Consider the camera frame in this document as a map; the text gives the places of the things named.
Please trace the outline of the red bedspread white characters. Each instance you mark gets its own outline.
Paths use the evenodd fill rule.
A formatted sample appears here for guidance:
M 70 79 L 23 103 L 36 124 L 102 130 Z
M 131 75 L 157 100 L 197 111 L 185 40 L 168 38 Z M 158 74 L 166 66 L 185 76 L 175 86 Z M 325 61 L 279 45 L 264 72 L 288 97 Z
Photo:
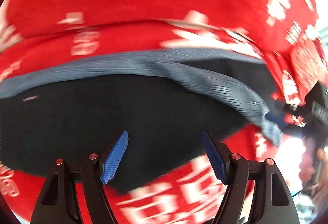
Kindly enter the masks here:
M 27 39 L 11 35 L 10 45 L 6 45 L 1 36 L 5 46 L 1 54 L 1 83 L 20 75 L 101 55 L 214 49 L 263 61 L 275 85 L 271 93 L 273 102 L 280 97 L 276 73 L 283 73 L 289 83 L 299 83 L 288 59 L 296 56 L 299 41 L 306 38 L 314 25 L 304 31 L 295 28 L 288 33 L 288 46 L 283 49 L 279 49 L 275 42 L 266 47 L 257 44 L 241 27 L 216 27 L 196 19 L 149 19 L 94 26 L 79 24 Z M 246 125 L 224 141 L 254 160 L 262 160 L 277 152 L 277 146 L 253 124 Z M 26 221 L 32 218 L 45 179 L 45 175 L 15 170 L 1 161 L 1 194 L 11 210 Z M 105 194 L 122 223 L 200 223 L 214 216 L 225 193 L 225 187 L 214 178 L 203 151 L 145 185 L 124 193 L 118 192 L 111 185 L 112 181 L 105 187 Z

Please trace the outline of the black pants grey waistband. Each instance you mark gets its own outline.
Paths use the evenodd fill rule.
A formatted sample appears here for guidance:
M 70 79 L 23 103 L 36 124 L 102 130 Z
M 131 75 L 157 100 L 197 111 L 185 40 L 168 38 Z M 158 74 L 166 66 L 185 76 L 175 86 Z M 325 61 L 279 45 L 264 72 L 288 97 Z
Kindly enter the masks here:
M 202 153 L 202 132 L 224 140 L 253 124 L 275 146 L 265 117 L 275 85 L 263 61 L 226 50 L 125 52 L 72 61 L 1 83 L 1 161 L 47 174 L 78 162 L 122 131 L 129 142 L 111 185 L 141 187 Z

